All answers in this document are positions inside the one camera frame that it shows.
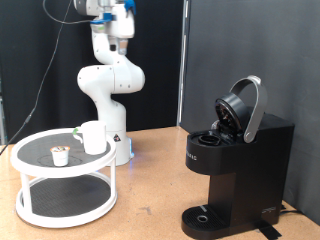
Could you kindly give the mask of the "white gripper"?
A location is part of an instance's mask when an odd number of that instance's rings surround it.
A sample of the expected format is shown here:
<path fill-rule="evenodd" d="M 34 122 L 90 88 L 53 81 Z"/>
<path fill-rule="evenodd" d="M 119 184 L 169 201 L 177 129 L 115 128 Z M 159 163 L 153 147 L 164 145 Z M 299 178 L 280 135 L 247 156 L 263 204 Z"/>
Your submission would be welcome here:
<path fill-rule="evenodd" d="M 116 5 L 112 9 L 112 16 L 113 21 L 111 22 L 111 34 L 118 37 L 117 51 L 119 54 L 126 55 L 128 38 L 132 38 L 135 33 L 134 14 L 132 10 L 127 10 L 124 5 Z"/>

